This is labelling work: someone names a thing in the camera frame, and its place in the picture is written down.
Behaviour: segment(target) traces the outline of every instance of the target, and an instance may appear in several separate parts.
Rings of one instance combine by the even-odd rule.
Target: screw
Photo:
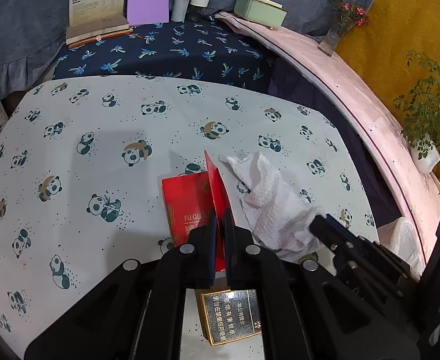
[[[260,247],[258,245],[248,245],[245,248],[245,252],[247,252],[248,254],[258,254],[260,253]]]
[[[180,251],[183,254],[190,254],[193,253],[195,250],[195,247],[192,244],[183,244],[180,246]]]

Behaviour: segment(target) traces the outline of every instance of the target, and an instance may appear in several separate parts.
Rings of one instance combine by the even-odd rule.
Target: red booklet
[[[186,243],[192,229],[208,223],[212,208],[215,209],[221,225],[225,209],[230,207],[220,172],[206,151],[205,159],[206,172],[162,180],[166,216],[175,246]],[[224,269],[223,240],[218,227],[215,271]]]

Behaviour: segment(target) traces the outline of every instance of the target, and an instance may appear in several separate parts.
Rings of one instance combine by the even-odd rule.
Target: white tablecloth
[[[196,168],[189,164],[205,169],[204,149],[237,225],[248,227],[238,199],[246,191],[217,159],[260,150],[307,202],[378,239],[345,145],[317,111],[184,79],[49,81],[0,135],[0,334],[20,357],[124,260],[161,258],[161,180]]]

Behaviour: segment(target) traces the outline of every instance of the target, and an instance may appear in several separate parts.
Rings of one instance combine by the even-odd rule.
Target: white tissue
[[[282,178],[280,171],[259,151],[244,160],[221,157],[251,190],[240,197],[252,233],[266,247],[282,250],[282,259],[297,262],[320,246],[308,226],[316,215],[325,215],[307,204]]]

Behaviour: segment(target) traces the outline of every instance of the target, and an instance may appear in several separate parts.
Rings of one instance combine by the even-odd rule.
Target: flower vase
[[[355,22],[353,20],[346,20],[343,22],[336,20],[330,27],[330,30],[322,42],[318,45],[318,49],[326,55],[332,56],[343,35],[345,35],[354,25]]]

